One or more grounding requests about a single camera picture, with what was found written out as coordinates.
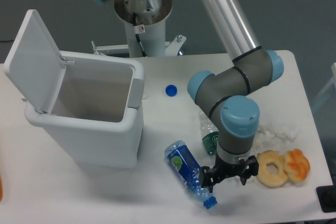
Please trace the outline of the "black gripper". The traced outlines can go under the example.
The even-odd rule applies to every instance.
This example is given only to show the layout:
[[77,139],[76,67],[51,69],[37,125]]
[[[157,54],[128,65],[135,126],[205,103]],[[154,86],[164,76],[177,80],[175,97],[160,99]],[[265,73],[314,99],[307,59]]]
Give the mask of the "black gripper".
[[231,164],[223,161],[217,154],[213,168],[208,166],[201,167],[200,184],[202,188],[207,188],[212,193],[214,185],[221,183],[227,178],[257,176],[258,171],[259,163],[254,155],[248,157],[246,160],[241,158],[238,164]]

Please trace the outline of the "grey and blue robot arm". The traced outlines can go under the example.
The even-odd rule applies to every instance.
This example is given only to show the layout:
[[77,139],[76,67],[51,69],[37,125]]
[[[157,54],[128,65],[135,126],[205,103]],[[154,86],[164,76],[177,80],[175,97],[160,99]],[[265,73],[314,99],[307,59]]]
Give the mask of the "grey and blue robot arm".
[[[95,0],[105,3],[110,0]],[[151,25],[165,20],[171,0],[114,0],[118,16],[130,25],[130,49],[147,57],[144,36]],[[249,155],[258,129],[259,108],[247,96],[279,79],[284,72],[281,57],[264,50],[255,38],[236,0],[202,0],[233,66],[219,74],[200,71],[188,82],[187,91],[196,105],[218,128],[213,168],[201,168],[199,182],[212,189],[238,176],[242,184],[258,174],[257,160]]]

